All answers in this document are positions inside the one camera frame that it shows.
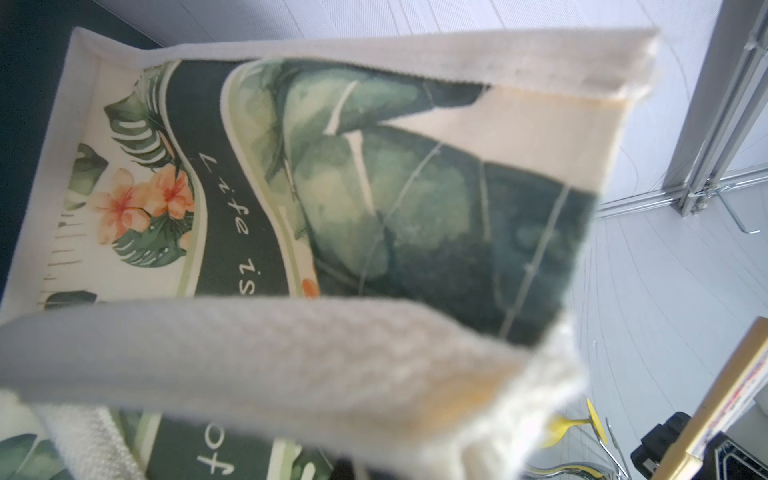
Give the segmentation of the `cream canvas tote bag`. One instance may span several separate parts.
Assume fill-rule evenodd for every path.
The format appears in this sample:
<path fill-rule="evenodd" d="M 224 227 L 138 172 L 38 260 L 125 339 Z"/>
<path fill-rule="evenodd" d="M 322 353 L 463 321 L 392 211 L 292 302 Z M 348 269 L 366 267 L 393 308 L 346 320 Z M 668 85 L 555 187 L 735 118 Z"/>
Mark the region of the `cream canvas tote bag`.
<path fill-rule="evenodd" d="M 1 304 L 2 477 L 533 477 L 658 43 L 75 29 Z"/>

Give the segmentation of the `grey folding fan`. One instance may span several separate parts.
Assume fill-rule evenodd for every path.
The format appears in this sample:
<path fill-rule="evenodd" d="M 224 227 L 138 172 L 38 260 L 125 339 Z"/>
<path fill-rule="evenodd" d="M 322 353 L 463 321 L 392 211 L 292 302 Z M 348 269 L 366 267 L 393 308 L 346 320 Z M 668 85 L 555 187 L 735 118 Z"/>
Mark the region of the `grey folding fan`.
<path fill-rule="evenodd" d="M 709 442 L 734 423 L 766 382 L 767 319 L 758 317 L 652 477 L 693 478 L 703 465 Z"/>

